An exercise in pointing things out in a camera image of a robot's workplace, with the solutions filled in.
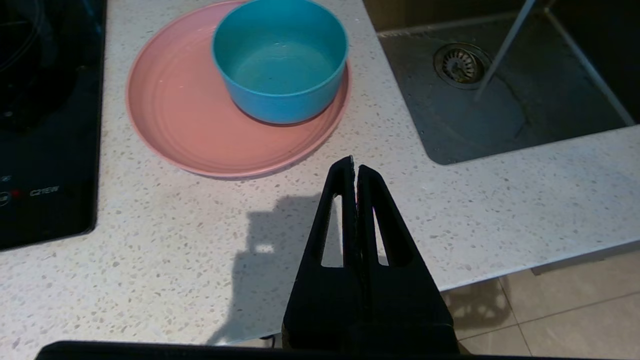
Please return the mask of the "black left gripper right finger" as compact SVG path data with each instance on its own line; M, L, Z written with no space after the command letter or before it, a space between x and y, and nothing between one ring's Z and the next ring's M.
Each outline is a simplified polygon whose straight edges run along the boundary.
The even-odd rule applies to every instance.
M375 351L456 354L454 321L382 176L358 170L364 340Z

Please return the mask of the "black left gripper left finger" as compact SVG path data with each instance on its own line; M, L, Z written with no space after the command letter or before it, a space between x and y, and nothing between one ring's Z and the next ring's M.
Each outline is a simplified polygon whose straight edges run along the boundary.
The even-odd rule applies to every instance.
M361 315L352 157L330 166L282 321L285 349L344 349ZM342 198L342 266L322 265L334 198Z

